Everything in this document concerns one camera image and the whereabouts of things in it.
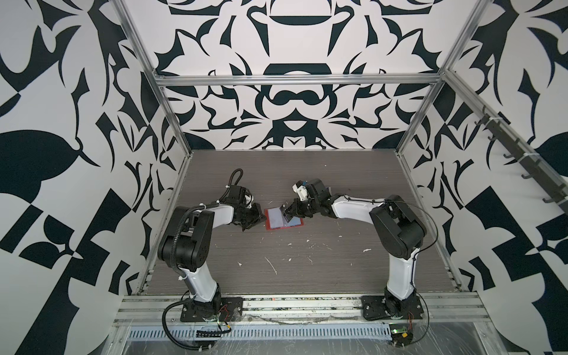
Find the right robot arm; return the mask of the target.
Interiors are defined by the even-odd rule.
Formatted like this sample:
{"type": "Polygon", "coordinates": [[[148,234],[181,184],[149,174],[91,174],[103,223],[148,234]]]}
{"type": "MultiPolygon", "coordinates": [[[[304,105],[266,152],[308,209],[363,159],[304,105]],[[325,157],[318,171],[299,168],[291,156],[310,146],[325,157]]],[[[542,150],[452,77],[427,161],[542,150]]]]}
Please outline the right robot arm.
{"type": "Polygon", "coordinates": [[[416,291],[415,262],[427,230],[412,205],[399,195],[371,199],[333,194],[319,179],[299,181],[292,189],[296,198],[280,207],[285,220],[320,214],[373,225],[389,254],[387,295],[403,301],[416,291]]]}

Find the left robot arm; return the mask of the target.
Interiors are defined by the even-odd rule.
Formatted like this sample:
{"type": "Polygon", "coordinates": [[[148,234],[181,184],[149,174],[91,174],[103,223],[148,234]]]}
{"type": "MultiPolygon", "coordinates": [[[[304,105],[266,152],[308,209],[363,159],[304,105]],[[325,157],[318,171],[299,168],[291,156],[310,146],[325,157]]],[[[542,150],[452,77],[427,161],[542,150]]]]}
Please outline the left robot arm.
{"type": "Polygon", "coordinates": [[[206,264],[213,229],[234,225],[246,231],[265,221],[260,204],[247,188],[228,185],[222,197],[210,204],[175,209],[159,243],[158,259],[185,283],[194,301],[211,303],[220,293],[206,264]]]}

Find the red leather card holder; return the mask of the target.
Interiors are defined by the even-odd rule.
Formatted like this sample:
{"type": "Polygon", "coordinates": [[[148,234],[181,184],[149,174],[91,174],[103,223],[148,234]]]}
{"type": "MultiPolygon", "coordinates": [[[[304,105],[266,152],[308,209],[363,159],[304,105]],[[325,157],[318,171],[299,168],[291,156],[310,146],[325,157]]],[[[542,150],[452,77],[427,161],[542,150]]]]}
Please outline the red leather card holder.
{"type": "Polygon", "coordinates": [[[278,229],[290,229],[302,226],[303,219],[293,217],[287,220],[280,207],[270,208],[265,210],[266,216],[266,229],[269,231],[278,229]]]}

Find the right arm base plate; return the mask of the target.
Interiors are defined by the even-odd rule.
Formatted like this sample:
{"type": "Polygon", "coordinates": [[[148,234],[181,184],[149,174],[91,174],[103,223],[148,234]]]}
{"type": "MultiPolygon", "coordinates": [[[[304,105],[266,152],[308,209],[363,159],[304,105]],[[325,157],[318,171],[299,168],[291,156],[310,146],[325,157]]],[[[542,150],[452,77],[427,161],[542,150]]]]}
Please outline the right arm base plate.
{"type": "Polygon", "coordinates": [[[416,292],[404,300],[399,300],[390,293],[383,296],[365,295],[360,299],[362,316],[367,321],[411,318],[420,320],[425,310],[416,292]]]}

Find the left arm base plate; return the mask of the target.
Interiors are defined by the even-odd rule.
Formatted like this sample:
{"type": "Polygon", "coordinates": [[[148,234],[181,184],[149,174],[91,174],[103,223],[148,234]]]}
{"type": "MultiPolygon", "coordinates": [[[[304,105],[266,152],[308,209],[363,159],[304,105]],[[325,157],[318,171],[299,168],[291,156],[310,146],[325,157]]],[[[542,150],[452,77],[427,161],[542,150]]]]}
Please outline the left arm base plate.
{"type": "Polygon", "coordinates": [[[229,322],[238,319],[243,310],[242,297],[222,297],[208,303],[186,299],[180,315],[181,322],[206,322],[219,319],[229,322]]]}

